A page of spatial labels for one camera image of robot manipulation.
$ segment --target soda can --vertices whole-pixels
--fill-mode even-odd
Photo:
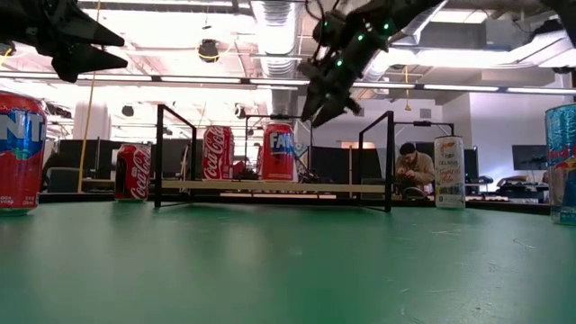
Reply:
[[[545,118],[552,220],[576,225],[576,104],[549,109]]]
[[[290,125],[270,123],[266,126],[262,179],[273,182],[294,180],[294,134]]]
[[[115,200],[144,202],[148,199],[150,155],[148,145],[122,144],[116,158]]]
[[[0,91],[0,212],[38,207],[45,139],[44,103]]]
[[[436,207],[462,209],[466,204],[464,141],[459,136],[434,140]]]
[[[234,135],[232,128],[209,126],[202,144],[202,174],[204,180],[234,178]]]

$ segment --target green table surface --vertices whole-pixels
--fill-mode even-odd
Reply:
[[[0,323],[576,323],[576,228],[499,211],[45,204]]]

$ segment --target coca-cola logo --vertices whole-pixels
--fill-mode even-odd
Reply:
[[[224,140],[223,127],[210,127],[206,130],[204,136],[204,156],[206,158],[204,176],[207,178],[221,177],[220,165],[224,153]]]
[[[136,172],[134,173],[134,170],[132,170],[132,175],[136,177],[136,187],[131,188],[130,192],[136,199],[146,199],[148,197],[151,166],[148,150],[136,148],[133,161]]]

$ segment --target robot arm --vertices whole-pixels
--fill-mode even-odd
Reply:
[[[362,75],[373,55],[387,49],[389,38],[416,16],[442,0],[372,0],[347,15],[338,10],[324,14],[313,37],[328,47],[323,58],[310,58],[298,69],[310,79],[301,119],[316,128],[348,108],[360,113],[350,98],[350,88]],[[572,42],[576,41],[576,0],[542,0],[561,17]]]
[[[80,10],[76,0],[0,1],[0,42],[13,46],[13,41],[52,57],[58,76],[72,83],[81,73],[128,66],[92,46],[123,46],[124,39]]]

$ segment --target red fanta can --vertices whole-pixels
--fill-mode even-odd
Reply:
[[[202,173],[205,180],[232,180],[234,135],[232,128],[209,126],[202,144]]]
[[[116,158],[114,199],[146,201],[150,186],[150,146],[122,144]]]
[[[294,135],[292,127],[270,123],[264,130],[262,179],[265,181],[293,181]]]
[[[38,206],[45,139],[44,103],[0,91],[0,212]]]

